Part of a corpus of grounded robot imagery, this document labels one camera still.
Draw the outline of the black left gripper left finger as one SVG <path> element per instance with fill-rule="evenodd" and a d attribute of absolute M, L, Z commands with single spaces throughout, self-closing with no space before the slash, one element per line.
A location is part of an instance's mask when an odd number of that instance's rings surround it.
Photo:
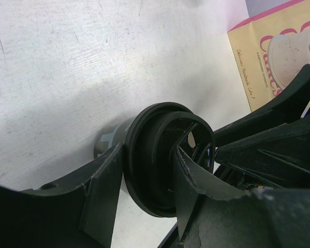
<path fill-rule="evenodd" d="M 39 189 L 0 186 L 0 247 L 110 247 L 122 144 Z"/>

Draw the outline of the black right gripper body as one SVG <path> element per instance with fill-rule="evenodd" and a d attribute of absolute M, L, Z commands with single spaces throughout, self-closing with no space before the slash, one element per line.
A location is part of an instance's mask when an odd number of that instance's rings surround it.
<path fill-rule="evenodd" d="M 214 135 L 216 163 L 270 187 L 310 189 L 310 65 L 277 97 Z"/>

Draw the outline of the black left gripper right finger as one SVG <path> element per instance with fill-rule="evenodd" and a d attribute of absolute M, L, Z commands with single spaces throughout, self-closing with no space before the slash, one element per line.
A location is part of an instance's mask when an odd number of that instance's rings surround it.
<path fill-rule="evenodd" d="M 178 232 L 184 247 L 310 247 L 310 190 L 244 192 L 174 152 Z"/>

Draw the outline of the black cup lid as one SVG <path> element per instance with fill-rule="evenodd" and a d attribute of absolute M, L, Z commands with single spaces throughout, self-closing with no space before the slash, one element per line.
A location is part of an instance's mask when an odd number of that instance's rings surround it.
<path fill-rule="evenodd" d="M 147 214 L 176 216 L 173 154 L 176 147 L 205 170 L 213 169 L 210 126 L 175 102 L 153 104 L 132 121 L 124 143 L 123 175 L 128 193 Z"/>

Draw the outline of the dark coffee cup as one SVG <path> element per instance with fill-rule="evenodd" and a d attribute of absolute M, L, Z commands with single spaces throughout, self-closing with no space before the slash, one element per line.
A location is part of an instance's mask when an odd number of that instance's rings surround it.
<path fill-rule="evenodd" d="M 113 145 L 124 143 L 133 120 L 130 118 L 102 128 L 95 140 L 94 158 L 106 152 Z"/>

